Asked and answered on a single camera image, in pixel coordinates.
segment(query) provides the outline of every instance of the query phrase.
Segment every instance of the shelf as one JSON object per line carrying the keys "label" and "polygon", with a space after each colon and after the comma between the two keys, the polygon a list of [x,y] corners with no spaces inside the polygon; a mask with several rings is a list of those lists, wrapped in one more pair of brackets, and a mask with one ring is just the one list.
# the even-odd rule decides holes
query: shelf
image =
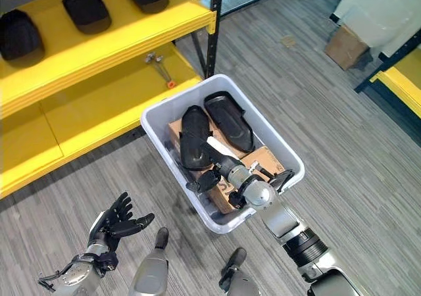
{"label": "shelf", "polygon": [[39,28],[46,57],[16,69],[0,59],[1,118],[142,53],[209,26],[215,12],[198,0],[170,0],[157,14],[144,14],[131,0],[104,0],[111,27],[94,36],[75,28],[61,0],[35,0],[19,9]]}
{"label": "shelf", "polygon": [[138,126],[145,107],[200,81],[174,46],[156,51],[179,84],[174,89],[141,56],[41,101],[64,155],[83,153]]}
{"label": "shelf", "polygon": [[37,103],[5,118],[1,125],[0,198],[3,198],[63,154]]}
{"label": "shelf", "polygon": [[139,126],[146,107],[201,81],[171,43],[155,50],[164,55],[174,89],[142,55],[2,120],[0,198]]}
{"label": "shelf", "polygon": [[413,84],[395,67],[391,67],[385,72],[378,72],[370,81],[373,82],[376,79],[379,79],[421,118],[421,88]]}

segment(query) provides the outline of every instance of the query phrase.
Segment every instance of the brown cardboard box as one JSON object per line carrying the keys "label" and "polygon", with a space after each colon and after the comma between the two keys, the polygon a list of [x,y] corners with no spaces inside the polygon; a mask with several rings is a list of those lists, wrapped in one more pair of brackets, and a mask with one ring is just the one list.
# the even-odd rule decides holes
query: brown cardboard box
{"label": "brown cardboard box", "polygon": [[[170,129],[170,140],[174,145],[175,149],[178,152],[180,152],[179,134],[182,130],[182,120],[180,119],[175,122],[169,123],[168,127]],[[263,168],[267,169],[267,171],[269,171],[270,173],[280,173],[285,170],[283,166],[279,163],[279,161],[275,158],[275,156],[270,152],[268,147],[263,146],[247,155],[246,153],[232,147],[212,120],[210,120],[209,122],[209,128],[210,131],[213,132],[213,137],[215,137],[218,141],[222,142],[224,145],[229,147],[231,151],[237,157],[239,157],[247,167],[250,167],[251,164],[256,160]],[[205,171],[190,172],[197,179]],[[264,174],[261,174],[256,170],[253,173],[262,176],[265,181],[269,180]],[[209,191],[210,199],[218,207],[222,214],[229,214],[230,212],[235,211],[235,208],[231,206],[231,204],[228,202],[229,195],[233,190],[234,187],[230,183],[228,183],[224,178],[222,178],[221,181]]]}
{"label": "brown cardboard box", "polygon": [[[280,164],[277,158],[266,146],[260,147],[259,149],[253,151],[249,155],[242,158],[241,161],[247,168],[249,168],[253,162],[257,161],[261,167],[265,168],[272,174],[285,171],[285,168],[282,166],[282,164]],[[254,170],[253,174],[258,174],[265,181],[269,180],[267,176],[257,170]],[[227,183],[225,180],[221,180],[220,184],[221,186],[214,187],[209,191],[209,197],[212,199],[212,202],[219,208],[222,214],[228,214],[235,210],[235,208],[228,202],[230,193],[234,190],[234,187]]]}
{"label": "brown cardboard box", "polygon": [[346,25],[340,26],[331,38],[324,52],[332,58],[342,69],[355,65],[360,56],[368,49]]}

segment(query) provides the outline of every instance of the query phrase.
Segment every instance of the gray carpet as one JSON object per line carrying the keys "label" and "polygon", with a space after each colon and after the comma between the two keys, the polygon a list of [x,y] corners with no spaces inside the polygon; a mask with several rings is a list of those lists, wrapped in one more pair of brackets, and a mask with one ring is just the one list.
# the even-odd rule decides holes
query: gray carpet
{"label": "gray carpet", "polygon": [[[303,159],[307,174],[284,199],[372,295],[419,295],[421,149],[353,91],[374,64],[344,72],[323,53],[337,3],[265,0],[226,17],[216,70],[234,79]],[[285,47],[284,36],[296,45]],[[196,60],[190,39],[178,46]],[[82,252],[97,213],[125,189],[136,215],[157,218],[121,241],[120,264],[98,295],[126,295],[163,225],[171,232],[167,295],[222,295],[219,270],[240,245],[249,252],[243,268],[263,295],[305,295],[307,284],[258,218],[228,235],[207,231],[140,134],[127,133],[0,202],[0,295],[48,295],[36,285],[39,273]]]}

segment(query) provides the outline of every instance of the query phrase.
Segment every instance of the black metal shelf post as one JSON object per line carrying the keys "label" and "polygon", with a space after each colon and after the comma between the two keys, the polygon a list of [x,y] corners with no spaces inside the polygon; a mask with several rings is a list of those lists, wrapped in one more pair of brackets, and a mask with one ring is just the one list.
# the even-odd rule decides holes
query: black metal shelf post
{"label": "black metal shelf post", "polygon": [[208,34],[208,49],[206,54],[206,61],[203,56],[202,48],[200,46],[199,38],[197,33],[191,33],[191,38],[193,39],[193,44],[196,49],[197,56],[199,57],[199,62],[203,70],[203,75],[205,78],[209,78],[215,73],[215,62],[216,62],[216,46],[218,45],[218,36],[219,36],[219,22],[221,19],[221,6],[222,0],[210,0],[210,10],[216,12],[216,22],[215,22],[215,31],[213,34]]}

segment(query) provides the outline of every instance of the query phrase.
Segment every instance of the black shoe insert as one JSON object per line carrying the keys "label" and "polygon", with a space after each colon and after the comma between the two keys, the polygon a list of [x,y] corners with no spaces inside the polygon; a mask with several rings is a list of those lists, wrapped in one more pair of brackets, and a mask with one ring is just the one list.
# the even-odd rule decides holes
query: black shoe insert
{"label": "black shoe insert", "polygon": [[245,153],[255,149],[253,130],[243,117],[244,110],[228,92],[207,96],[205,108],[231,145]]}
{"label": "black shoe insert", "polygon": [[208,154],[201,148],[202,141],[206,141],[210,135],[206,113],[197,105],[189,107],[182,117],[180,133],[180,154],[184,168],[200,171],[212,164]]}

